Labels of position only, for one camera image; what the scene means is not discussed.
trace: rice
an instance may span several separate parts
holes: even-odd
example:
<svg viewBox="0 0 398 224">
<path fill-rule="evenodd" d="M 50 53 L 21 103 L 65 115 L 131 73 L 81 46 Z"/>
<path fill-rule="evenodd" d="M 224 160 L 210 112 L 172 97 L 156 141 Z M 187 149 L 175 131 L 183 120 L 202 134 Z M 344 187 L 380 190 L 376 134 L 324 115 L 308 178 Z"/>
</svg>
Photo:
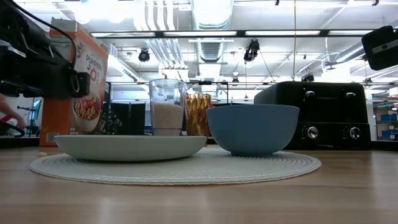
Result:
<svg viewBox="0 0 398 224">
<path fill-rule="evenodd" d="M 170 103 L 153 103 L 152 128 L 156 136 L 180 136 L 183 107 Z"/>
</svg>

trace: fluorescent light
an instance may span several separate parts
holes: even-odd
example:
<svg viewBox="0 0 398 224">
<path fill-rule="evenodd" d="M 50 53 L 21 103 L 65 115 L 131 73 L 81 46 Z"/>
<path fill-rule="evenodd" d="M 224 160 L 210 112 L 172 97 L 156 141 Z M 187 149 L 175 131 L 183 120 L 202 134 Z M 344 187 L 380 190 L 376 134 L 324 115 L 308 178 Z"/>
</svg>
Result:
<svg viewBox="0 0 398 224">
<path fill-rule="evenodd" d="M 329 35 L 365 35 L 373 30 L 331 30 Z"/>
<path fill-rule="evenodd" d="M 92 32 L 93 37 L 154 37 L 154 32 Z"/>
<path fill-rule="evenodd" d="M 182 31 L 164 32 L 166 37 L 236 36 L 236 31 Z"/>
<path fill-rule="evenodd" d="M 214 40 L 214 39 L 193 39 L 188 40 L 189 43 L 233 43 L 234 40 Z"/>
<path fill-rule="evenodd" d="M 246 31 L 246 35 L 262 36 L 262 35 L 319 35 L 320 30 L 273 30 L 273 31 Z"/>
</svg>

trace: control knob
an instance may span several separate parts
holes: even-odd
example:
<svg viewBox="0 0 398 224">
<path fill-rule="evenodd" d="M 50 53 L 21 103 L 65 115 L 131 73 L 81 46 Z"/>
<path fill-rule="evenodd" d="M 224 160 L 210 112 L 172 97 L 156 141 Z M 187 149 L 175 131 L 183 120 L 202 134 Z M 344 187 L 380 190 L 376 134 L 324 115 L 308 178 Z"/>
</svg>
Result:
<svg viewBox="0 0 398 224">
<path fill-rule="evenodd" d="M 307 129 L 307 137 L 310 139 L 316 139 L 318 137 L 318 129 L 314 126 Z"/>
<path fill-rule="evenodd" d="M 361 130 L 359 129 L 359 128 L 357 128 L 357 127 L 352 127 L 350 130 L 349 130 L 349 136 L 352 138 L 352 139 L 359 139 L 359 137 L 361 136 Z"/>
</svg>

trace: blue bowl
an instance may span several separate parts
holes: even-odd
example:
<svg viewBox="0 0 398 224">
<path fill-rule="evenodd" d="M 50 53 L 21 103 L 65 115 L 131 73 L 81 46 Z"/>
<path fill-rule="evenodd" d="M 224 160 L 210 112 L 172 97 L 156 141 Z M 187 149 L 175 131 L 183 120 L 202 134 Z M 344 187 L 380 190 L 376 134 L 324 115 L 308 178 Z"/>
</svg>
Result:
<svg viewBox="0 0 398 224">
<path fill-rule="evenodd" d="M 268 156 L 294 135 L 300 109 L 287 105 L 234 105 L 206 111 L 211 135 L 234 156 Z"/>
</svg>

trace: cable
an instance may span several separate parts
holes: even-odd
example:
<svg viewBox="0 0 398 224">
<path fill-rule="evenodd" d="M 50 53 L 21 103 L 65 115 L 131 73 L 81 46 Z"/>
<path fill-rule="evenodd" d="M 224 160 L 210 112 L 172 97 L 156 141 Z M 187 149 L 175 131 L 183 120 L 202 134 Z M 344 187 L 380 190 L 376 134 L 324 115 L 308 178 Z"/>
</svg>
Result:
<svg viewBox="0 0 398 224">
<path fill-rule="evenodd" d="M 275 80 L 274 80 L 274 77 L 272 76 L 272 74 L 271 74 L 271 71 L 269 70 L 269 68 L 268 68 L 268 65 L 267 65 L 267 63 L 266 63 L 266 60 L 264 59 L 264 57 L 262 56 L 262 53 L 261 53 L 261 51 L 259 51 L 260 52 L 260 55 L 261 55 L 261 58 L 262 58 L 262 61 L 264 62 L 264 65 L 266 65 L 266 68 L 267 68 L 267 71 L 268 71 L 268 73 L 269 73 L 269 76 L 271 77 L 271 79 L 272 79 L 272 82 L 275 82 Z"/>
<path fill-rule="evenodd" d="M 295 78 L 295 70 L 296 70 L 296 46 L 297 46 L 297 15 L 296 15 L 296 0 L 294 0 L 294 55 L 293 55 L 293 74 L 292 79 L 294 81 Z"/>
<path fill-rule="evenodd" d="M 42 19 L 39 19 L 38 17 L 34 16 L 30 12 L 26 11 L 24 8 L 20 7 L 17 3 L 15 3 L 13 0 L 9 0 L 9 2 L 13 6 L 15 6 L 17 9 L 19 9 L 21 12 L 23 12 L 23 13 L 27 14 L 28 16 L 32 17 L 33 19 L 43 23 L 44 25 L 48 26 L 49 28 L 55 29 L 56 31 L 58 31 L 59 33 L 61 33 L 65 37 L 67 37 L 72 43 L 72 50 L 73 50 L 72 68 L 75 68 L 75 65 L 76 65 L 76 54 L 77 54 L 77 46 L 76 46 L 75 40 L 73 40 L 67 33 L 62 31 L 61 29 L 49 24 L 48 22 L 43 21 Z"/>
</svg>

